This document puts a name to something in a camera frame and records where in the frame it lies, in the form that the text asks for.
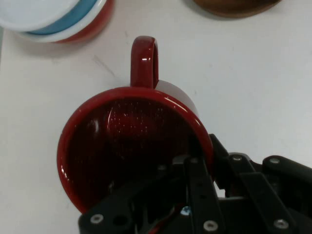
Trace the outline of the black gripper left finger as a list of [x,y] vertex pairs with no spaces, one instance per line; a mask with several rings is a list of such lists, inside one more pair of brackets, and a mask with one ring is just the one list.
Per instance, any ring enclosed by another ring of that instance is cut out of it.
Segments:
[[226,225],[202,159],[162,165],[103,199],[78,220],[82,234],[224,234]]

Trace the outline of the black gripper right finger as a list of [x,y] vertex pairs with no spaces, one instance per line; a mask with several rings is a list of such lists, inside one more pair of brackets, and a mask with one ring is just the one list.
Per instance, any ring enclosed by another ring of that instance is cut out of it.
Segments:
[[283,156],[229,153],[213,134],[214,178],[227,234],[310,234],[312,170]]

